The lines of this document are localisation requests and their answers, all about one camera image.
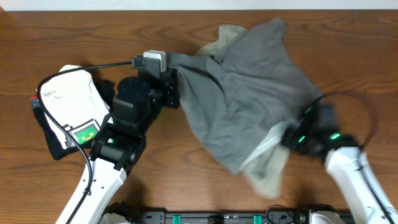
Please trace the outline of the grey shorts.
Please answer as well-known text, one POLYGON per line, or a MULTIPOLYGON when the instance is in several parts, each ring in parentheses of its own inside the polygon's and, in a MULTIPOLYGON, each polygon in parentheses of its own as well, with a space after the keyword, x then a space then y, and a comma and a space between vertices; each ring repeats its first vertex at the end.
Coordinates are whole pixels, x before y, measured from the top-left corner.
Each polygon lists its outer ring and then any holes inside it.
POLYGON ((232 174, 275 124, 296 117, 320 95, 287 53, 286 29, 275 18, 238 35, 214 57, 167 55, 192 132, 232 174))

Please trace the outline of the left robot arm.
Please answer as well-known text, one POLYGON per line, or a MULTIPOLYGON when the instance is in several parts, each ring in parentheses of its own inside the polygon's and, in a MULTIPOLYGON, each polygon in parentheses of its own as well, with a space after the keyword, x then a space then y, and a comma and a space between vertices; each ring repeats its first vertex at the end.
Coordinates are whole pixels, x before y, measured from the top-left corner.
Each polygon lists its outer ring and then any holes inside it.
POLYGON ((123 78, 113 108, 95 136, 90 162, 58 223, 138 223, 123 203, 109 201, 146 148, 145 133, 163 107, 178 108, 177 75, 165 52, 148 51, 131 60, 135 77, 123 78))

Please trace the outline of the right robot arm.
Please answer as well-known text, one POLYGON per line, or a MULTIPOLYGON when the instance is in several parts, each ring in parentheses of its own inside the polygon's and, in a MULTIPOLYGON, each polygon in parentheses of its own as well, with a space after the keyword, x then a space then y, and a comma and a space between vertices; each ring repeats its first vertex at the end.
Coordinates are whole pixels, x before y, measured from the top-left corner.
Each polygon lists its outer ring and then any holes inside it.
POLYGON ((363 147, 352 135, 340 132, 333 105, 310 105, 298 124, 288 125, 282 145, 322 160, 355 223, 397 223, 397 210, 376 179, 363 147))

